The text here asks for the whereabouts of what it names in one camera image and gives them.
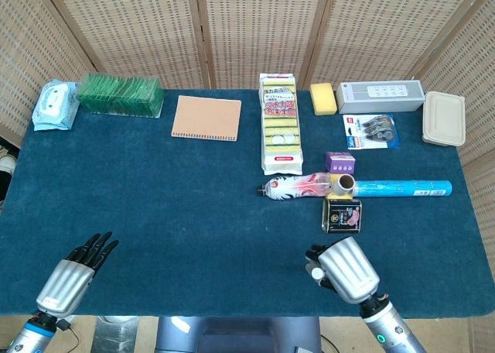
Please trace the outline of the black gold meat can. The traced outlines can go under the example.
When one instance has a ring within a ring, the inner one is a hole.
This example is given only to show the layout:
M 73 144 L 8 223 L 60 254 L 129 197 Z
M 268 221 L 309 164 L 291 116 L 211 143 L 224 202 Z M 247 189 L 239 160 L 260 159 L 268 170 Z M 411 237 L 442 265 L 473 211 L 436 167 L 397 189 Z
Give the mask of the black gold meat can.
M 359 200 L 323 200 L 322 231 L 325 234 L 358 234 L 361 230 L 362 203 Z

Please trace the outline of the yellow sponge multipack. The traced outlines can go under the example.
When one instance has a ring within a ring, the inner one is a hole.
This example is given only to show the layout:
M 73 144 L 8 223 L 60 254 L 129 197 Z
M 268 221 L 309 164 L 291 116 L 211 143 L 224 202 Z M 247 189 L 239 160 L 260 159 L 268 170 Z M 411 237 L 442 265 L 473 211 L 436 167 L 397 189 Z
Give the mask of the yellow sponge multipack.
M 260 74 L 261 168 L 266 176 L 301 175 L 303 154 L 293 74 Z

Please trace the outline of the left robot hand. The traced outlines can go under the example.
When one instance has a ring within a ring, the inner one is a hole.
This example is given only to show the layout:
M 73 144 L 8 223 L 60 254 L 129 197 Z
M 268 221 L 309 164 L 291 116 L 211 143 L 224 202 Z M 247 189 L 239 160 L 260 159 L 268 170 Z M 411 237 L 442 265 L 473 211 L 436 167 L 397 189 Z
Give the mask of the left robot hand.
M 58 319 L 73 314 L 93 278 L 119 244 L 117 239 L 108 243 L 111 236 L 111 231 L 97 233 L 58 262 L 36 298 L 39 311 Z

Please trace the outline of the white power strip box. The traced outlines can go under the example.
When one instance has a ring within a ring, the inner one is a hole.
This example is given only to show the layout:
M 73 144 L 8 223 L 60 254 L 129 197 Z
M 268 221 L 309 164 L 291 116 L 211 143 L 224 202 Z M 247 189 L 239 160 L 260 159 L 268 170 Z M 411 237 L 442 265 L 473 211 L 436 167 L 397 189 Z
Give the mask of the white power strip box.
M 340 114 L 416 111 L 424 102 L 418 80 L 342 82 L 336 90 Z

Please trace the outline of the blue white wet wipes pack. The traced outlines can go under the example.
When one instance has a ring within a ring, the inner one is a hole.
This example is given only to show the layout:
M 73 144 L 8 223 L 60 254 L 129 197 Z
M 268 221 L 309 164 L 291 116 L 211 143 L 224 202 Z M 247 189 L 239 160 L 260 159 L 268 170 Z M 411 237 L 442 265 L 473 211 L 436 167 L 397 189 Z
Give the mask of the blue white wet wipes pack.
M 72 129 L 80 102 L 78 83 L 53 79 L 45 84 L 32 113 L 34 131 Z

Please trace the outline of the pink white drink bottle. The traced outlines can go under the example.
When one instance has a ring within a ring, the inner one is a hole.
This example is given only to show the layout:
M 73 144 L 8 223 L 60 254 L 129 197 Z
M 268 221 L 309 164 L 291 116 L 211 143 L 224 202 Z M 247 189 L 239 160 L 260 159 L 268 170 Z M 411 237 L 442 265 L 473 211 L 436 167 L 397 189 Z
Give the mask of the pink white drink bottle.
M 331 191 L 330 173 L 305 176 L 276 176 L 256 188 L 261 197 L 288 200 L 300 197 L 325 197 Z

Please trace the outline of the woven bamboo folding screen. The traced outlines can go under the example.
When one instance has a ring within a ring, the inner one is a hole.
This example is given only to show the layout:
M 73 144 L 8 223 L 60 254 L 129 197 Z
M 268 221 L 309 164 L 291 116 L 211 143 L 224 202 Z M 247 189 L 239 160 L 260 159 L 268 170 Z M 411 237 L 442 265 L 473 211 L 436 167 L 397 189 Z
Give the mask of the woven bamboo folding screen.
M 46 81 L 95 70 L 208 89 L 417 77 L 463 95 L 459 157 L 495 276 L 495 0 L 0 0 L 0 156 Z

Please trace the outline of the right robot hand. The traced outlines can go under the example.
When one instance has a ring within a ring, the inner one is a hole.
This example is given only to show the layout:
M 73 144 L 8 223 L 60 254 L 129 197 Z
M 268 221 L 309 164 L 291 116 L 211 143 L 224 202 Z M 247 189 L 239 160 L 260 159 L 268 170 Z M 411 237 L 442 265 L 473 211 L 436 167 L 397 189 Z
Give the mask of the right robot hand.
M 332 245 L 314 244 L 306 251 L 306 260 L 325 273 L 319 282 L 313 280 L 337 293 L 346 303 L 362 303 L 377 292 L 380 278 L 352 237 Z

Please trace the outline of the clear box of green packets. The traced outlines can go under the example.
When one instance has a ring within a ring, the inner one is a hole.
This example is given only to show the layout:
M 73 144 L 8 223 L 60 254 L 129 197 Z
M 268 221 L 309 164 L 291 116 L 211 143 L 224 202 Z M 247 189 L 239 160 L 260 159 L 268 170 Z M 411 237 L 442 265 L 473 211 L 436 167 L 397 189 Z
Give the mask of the clear box of green packets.
M 77 99 L 91 113 L 158 118 L 165 98 L 157 79 L 88 74 Z

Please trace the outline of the yellow sponge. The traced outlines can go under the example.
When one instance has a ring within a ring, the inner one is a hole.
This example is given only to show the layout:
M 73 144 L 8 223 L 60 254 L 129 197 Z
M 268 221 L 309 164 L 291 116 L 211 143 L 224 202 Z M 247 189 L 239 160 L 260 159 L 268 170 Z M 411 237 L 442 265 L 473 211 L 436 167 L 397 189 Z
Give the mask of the yellow sponge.
M 315 115 L 336 114 L 337 105 L 331 83 L 311 84 L 310 94 Z

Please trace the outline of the beige lidded food container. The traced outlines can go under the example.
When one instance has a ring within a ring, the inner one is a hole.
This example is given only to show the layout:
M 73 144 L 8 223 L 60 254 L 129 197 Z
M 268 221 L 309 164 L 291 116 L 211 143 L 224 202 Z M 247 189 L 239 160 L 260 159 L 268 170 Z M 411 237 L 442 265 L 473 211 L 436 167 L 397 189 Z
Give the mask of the beige lidded food container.
M 465 98 L 428 91 L 423 104 L 422 140 L 439 146 L 462 146 L 466 141 Z

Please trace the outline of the white roll with cardboard core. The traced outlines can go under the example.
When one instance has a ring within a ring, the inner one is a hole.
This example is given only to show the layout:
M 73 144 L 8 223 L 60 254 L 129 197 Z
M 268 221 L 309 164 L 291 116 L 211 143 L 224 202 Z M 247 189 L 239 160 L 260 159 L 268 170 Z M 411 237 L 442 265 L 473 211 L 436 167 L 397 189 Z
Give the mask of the white roll with cardboard core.
M 336 196 L 344 196 L 352 194 L 356 181 L 350 174 L 332 174 L 331 185 L 332 194 Z

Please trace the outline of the light blue cylinder roll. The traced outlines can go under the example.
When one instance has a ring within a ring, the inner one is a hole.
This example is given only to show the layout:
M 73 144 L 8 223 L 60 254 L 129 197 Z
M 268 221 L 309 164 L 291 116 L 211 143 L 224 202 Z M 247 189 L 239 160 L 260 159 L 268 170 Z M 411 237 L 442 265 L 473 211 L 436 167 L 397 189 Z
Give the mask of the light blue cylinder roll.
M 448 197 L 448 180 L 358 180 L 354 197 Z

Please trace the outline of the brown spiral notebook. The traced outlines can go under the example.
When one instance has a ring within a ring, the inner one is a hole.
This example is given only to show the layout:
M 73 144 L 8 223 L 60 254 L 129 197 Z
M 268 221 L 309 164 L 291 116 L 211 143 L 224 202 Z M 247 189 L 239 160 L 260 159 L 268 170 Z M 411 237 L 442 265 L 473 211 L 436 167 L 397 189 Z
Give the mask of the brown spiral notebook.
M 180 95 L 171 136 L 236 142 L 241 101 Z

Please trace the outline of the correction tape blister pack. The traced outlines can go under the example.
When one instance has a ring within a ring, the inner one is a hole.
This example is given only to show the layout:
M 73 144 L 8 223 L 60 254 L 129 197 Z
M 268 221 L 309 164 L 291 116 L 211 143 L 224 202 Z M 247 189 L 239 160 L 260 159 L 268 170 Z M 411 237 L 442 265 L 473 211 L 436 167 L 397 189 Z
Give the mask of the correction tape blister pack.
M 392 114 L 342 115 L 349 150 L 396 149 L 400 146 Z

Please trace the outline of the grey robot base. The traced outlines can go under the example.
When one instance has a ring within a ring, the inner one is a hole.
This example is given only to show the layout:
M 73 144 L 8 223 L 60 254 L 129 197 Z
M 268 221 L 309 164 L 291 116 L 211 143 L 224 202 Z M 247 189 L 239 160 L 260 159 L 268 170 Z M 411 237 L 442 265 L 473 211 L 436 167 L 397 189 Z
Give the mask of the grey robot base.
M 160 317 L 155 353 L 322 353 L 318 317 Z

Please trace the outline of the small purple box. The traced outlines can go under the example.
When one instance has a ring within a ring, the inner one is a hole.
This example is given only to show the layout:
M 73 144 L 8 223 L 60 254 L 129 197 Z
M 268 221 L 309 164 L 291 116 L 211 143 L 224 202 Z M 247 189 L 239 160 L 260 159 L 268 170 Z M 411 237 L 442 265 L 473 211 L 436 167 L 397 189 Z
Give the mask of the small purple box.
M 326 169 L 329 173 L 354 174 L 355 158 L 347 152 L 327 152 Z

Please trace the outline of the dark blue table cloth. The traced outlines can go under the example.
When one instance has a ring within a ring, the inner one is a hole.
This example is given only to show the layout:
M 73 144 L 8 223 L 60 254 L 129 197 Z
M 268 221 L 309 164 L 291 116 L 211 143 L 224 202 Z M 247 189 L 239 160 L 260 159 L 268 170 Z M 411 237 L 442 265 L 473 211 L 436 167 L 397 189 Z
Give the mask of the dark blue table cloth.
M 78 307 L 93 315 L 353 316 L 318 286 L 305 253 L 337 235 L 322 200 L 260 197 L 255 90 L 195 91 L 241 101 L 235 142 L 171 135 L 179 92 L 159 118 L 93 115 L 26 133 L 0 214 L 0 315 L 30 314 L 55 265 L 96 233 L 118 247 Z M 355 152 L 359 180 L 448 180 L 448 197 L 362 202 L 356 240 L 405 317 L 483 316 L 495 282 L 456 149 L 422 141 L 422 113 L 394 116 L 400 146 Z

